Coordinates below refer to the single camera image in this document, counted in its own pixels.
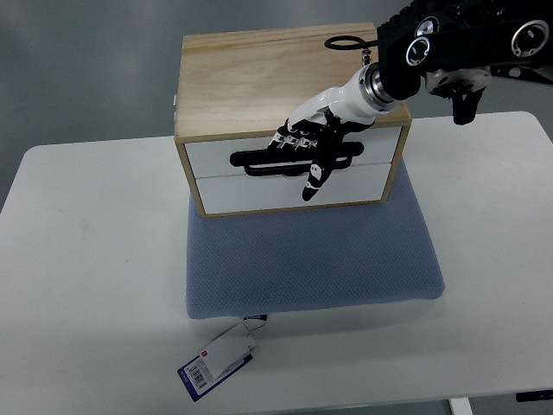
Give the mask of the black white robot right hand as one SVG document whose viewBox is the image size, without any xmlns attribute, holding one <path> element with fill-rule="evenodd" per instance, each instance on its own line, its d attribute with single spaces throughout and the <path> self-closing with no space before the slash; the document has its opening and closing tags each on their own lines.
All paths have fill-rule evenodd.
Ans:
<svg viewBox="0 0 553 415">
<path fill-rule="evenodd" d="M 312 152 L 302 198 L 310 201 L 330 177 L 345 135 L 370 128 L 397 106 L 383 87 L 378 64 L 358 70 L 344 86 L 333 86 L 299 105 L 275 132 L 267 151 Z"/>
</svg>

